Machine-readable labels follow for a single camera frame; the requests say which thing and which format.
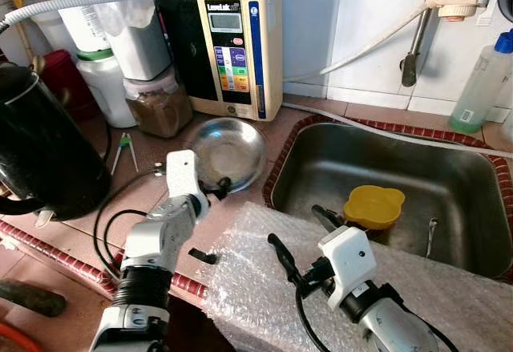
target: black kettle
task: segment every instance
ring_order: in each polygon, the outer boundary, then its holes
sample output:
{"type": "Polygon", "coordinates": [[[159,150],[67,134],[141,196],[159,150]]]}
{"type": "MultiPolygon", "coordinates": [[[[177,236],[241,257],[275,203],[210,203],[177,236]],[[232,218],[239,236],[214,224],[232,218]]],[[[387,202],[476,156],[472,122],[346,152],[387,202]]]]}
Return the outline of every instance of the black kettle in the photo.
{"type": "Polygon", "coordinates": [[[52,211],[63,221],[93,211],[108,193],[104,162],[58,100],[27,67],[0,67],[0,213],[52,211]]]}

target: red cable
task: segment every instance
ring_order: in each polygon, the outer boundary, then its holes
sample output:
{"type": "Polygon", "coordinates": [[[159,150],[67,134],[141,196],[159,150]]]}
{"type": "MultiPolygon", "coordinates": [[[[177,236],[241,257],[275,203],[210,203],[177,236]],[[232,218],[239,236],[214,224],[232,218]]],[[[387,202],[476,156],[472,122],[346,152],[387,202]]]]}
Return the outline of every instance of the red cable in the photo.
{"type": "Polygon", "coordinates": [[[15,342],[27,352],[42,352],[42,348],[19,330],[0,322],[0,336],[15,342]]]}

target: metal pipe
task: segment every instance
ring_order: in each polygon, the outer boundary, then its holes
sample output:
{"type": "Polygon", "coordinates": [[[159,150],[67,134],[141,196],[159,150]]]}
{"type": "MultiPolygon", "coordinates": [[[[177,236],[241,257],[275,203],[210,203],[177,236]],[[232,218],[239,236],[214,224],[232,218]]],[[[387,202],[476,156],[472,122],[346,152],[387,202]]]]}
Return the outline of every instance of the metal pipe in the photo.
{"type": "Polygon", "coordinates": [[[417,23],[417,29],[415,30],[414,40],[411,43],[410,52],[401,61],[403,86],[411,87],[415,85],[417,82],[416,65],[418,51],[420,50],[420,46],[424,38],[424,33],[426,31],[427,24],[430,20],[431,13],[431,9],[426,9],[422,12],[422,14],[420,14],[420,18],[417,23]]]}
{"type": "Polygon", "coordinates": [[[426,31],[427,23],[430,20],[431,12],[432,9],[426,9],[422,14],[420,14],[420,18],[418,19],[417,24],[417,30],[415,30],[414,40],[411,43],[410,53],[412,55],[418,54],[422,38],[424,37],[424,31],[426,31]]]}

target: bubble wrap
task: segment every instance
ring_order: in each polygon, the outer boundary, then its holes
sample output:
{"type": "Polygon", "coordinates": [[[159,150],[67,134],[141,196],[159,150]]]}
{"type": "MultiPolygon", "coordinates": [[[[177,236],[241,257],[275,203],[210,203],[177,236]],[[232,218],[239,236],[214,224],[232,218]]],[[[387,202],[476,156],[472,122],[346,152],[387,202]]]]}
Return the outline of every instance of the bubble wrap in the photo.
{"type": "MultiPolygon", "coordinates": [[[[274,248],[275,233],[304,272],[320,255],[327,233],[318,224],[246,203],[214,244],[220,263],[203,271],[208,280],[205,313],[239,351],[315,352],[297,316],[293,284],[288,283],[274,248]]],[[[377,286],[389,282],[406,306],[439,328],[460,351],[508,351],[513,341],[513,288],[449,265],[371,243],[377,286]]],[[[364,351],[362,332],[340,311],[331,311],[317,291],[304,301],[319,338],[334,351],[364,351]]],[[[440,350],[448,350],[439,342],[440,350]]]]}

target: stainless steel sink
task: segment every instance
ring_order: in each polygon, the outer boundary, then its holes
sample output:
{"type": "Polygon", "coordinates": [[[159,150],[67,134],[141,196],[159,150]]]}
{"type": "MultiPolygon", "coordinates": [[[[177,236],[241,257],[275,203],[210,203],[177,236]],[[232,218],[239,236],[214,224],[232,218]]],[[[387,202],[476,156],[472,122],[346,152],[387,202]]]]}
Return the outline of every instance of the stainless steel sink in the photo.
{"type": "Polygon", "coordinates": [[[510,268],[511,233],[499,183],[479,154],[316,123],[298,134],[271,199],[277,210],[315,222],[312,205],[340,212],[351,190],[364,184],[406,195],[394,226],[370,233],[372,240],[424,257],[436,218],[430,259],[486,277],[510,268]]]}

